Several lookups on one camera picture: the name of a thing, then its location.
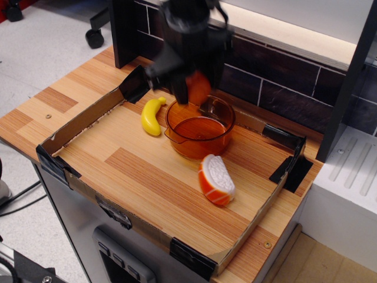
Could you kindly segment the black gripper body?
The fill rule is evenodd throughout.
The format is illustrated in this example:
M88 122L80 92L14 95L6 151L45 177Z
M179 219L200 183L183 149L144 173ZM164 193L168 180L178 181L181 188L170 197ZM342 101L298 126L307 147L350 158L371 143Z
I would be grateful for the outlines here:
M232 45L233 31L227 27L212 28L206 20L173 22L167 17L161 20L161 26L163 49L145 69L150 87L171 91L176 76L200 71L216 88L221 81L225 53Z

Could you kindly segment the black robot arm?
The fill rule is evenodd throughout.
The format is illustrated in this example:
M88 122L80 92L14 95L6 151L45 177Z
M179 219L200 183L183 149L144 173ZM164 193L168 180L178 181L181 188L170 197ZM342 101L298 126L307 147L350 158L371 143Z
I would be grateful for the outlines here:
M166 88L185 105L187 79L195 72L209 80L210 88L219 85L233 31L219 1L165 1L158 13L163 48L145 75L152 89Z

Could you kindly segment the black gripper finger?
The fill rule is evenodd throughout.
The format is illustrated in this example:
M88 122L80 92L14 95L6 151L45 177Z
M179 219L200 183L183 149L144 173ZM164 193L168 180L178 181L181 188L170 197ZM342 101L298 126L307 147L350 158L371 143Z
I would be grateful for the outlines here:
M189 95L185 76L173 76L171 79L171 92L179 104L188 104Z

